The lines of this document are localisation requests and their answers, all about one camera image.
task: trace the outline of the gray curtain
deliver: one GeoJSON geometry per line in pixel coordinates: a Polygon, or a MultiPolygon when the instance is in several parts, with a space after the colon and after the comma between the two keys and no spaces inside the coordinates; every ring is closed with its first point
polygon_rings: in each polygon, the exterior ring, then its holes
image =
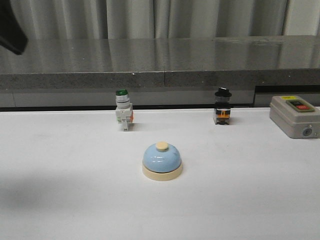
{"type": "Polygon", "coordinates": [[[316,35],[320,0],[11,0],[29,39],[316,35]]]}

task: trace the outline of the white table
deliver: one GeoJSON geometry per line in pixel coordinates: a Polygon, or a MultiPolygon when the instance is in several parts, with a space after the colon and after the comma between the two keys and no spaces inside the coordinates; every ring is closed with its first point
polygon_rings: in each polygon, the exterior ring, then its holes
{"type": "Polygon", "coordinates": [[[319,240],[320,139],[291,139],[269,108],[0,113],[1,240],[319,240]],[[182,174],[146,178],[148,146],[182,174]]]}

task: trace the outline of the gray countertop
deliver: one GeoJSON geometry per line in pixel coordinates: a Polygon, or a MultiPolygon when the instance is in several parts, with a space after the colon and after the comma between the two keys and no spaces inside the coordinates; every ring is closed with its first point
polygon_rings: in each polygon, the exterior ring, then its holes
{"type": "Polygon", "coordinates": [[[0,53],[1,93],[320,85],[317,36],[30,40],[0,53]]]}

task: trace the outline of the cream bell base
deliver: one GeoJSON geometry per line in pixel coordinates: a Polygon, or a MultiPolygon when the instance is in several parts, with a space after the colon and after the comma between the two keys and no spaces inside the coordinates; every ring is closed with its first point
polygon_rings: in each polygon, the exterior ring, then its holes
{"type": "Polygon", "coordinates": [[[160,173],[160,172],[154,172],[154,171],[150,171],[148,168],[145,167],[145,165],[142,164],[142,172],[143,174],[152,180],[156,180],[156,181],[169,181],[172,179],[175,179],[176,177],[178,177],[181,172],[182,172],[182,163],[180,164],[180,166],[173,171],[170,172],[164,172],[164,173],[160,173]]]}

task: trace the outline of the push button control box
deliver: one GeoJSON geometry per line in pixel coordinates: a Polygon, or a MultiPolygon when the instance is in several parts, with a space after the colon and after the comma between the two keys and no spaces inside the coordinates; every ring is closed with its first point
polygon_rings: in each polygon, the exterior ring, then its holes
{"type": "Polygon", "coordinates": [[[272,97],[270,118],[290,138],[320,138],[320,110],[299,96],[272,97]]]}

